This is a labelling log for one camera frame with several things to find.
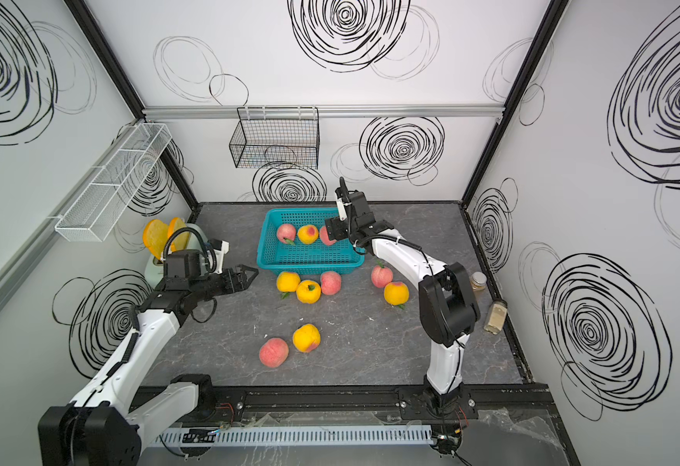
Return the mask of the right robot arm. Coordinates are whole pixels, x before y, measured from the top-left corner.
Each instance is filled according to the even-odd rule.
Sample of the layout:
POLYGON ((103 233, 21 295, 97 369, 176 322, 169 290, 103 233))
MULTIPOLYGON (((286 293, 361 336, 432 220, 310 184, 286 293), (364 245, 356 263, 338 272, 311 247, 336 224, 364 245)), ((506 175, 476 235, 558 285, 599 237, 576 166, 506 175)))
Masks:
POLYGON ((464 351, 481 311, 469 273, 458 262, 429 256, 387 221, 377 219, 365 194, 351 190, 344 178, 335 190, 337 217, 325 222, 331 240, 347 240, 355 250, 372 254, 417 287, 419 320, 431 341, 423 393, 428 411, 444 417, 456 410, 462 384, 464 351))

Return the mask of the pink peach front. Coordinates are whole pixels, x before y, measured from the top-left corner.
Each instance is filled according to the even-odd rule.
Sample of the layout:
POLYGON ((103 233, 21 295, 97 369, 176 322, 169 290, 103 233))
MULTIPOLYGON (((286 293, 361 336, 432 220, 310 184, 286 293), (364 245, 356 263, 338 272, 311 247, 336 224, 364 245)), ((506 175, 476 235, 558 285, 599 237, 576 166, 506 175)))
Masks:
POLYGON ((272 338, 261 347, 258 356, 264 366, 278 368, 289 357, 289 346, 282 338, 272 338))

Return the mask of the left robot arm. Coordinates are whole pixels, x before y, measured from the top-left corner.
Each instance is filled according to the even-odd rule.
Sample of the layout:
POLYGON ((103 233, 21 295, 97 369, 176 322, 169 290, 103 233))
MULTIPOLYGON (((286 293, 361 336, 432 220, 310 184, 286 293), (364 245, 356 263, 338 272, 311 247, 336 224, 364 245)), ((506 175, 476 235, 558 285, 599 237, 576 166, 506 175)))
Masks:
POLYGON ((38 423, 45 465, 135 465, 141 453, 187 415, 217 409, 212 379, 181 375, 137 409, 145 376, 198 304, 247 290, 259 272, 223 267, 221 252, 180 250, 163 261, 163 277, 130 313, 132 328, 96 375, 64 406, 48 408, 38 423))

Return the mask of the teal plastic basket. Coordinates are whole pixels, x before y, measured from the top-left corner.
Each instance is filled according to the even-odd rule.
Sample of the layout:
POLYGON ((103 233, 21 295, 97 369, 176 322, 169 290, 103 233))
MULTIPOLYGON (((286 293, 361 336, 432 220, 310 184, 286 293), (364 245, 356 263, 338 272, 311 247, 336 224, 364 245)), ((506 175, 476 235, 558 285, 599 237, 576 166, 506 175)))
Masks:
POLYGON ((300 240, 295 245, 282 243, 278 228, 291 224, 296 228, 304 225, 324 226, 327 219, 338 215, 336 208, 283 208, 270 210, 264 219, 257 247, 257 266, 278 275, 295 272, 300 276, 320 275, 334 271, 344 275, 353 273, 364 263, 348 240, 326 246, 321 240, 305 245, 300 240))

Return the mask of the yellow peach red spot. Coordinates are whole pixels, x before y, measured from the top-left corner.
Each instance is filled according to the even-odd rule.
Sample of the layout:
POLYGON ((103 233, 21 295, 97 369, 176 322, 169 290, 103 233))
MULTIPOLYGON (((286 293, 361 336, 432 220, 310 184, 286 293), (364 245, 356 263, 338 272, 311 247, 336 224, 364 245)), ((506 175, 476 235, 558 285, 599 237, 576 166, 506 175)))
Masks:
POLYGON ((320 237, 320 229, 312 224, 303 225, 298 229, 297 236, 302 244, 312 245, 320 237))

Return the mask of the yellow peach front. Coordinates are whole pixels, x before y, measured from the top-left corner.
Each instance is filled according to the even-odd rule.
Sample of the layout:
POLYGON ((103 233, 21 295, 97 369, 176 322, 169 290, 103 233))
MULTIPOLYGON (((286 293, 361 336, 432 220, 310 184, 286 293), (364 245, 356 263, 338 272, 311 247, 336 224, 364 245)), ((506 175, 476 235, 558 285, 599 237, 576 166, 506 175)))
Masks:
POLYGON ((307 323, 299 327, 292 336, 292 343, 301 353, 312 353, 320 346, 320 330, 314 324, 307 323))

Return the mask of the pink peach with leaf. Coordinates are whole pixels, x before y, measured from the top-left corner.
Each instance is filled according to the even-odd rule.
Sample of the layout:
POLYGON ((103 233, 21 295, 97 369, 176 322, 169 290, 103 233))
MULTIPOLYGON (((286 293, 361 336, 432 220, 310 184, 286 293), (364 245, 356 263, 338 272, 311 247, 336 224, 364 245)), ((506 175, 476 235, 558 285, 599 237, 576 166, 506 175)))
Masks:
POLYGON ((324 246, 328 246, 328 247, 333 246, 337 243, 336 240, 332 240, 332 239, 329 238, 328 231, 327 231, 327 228, 325 226, 323 226, 320 229, 320 240, 322 241, 322 244, 324 244, 324 246))

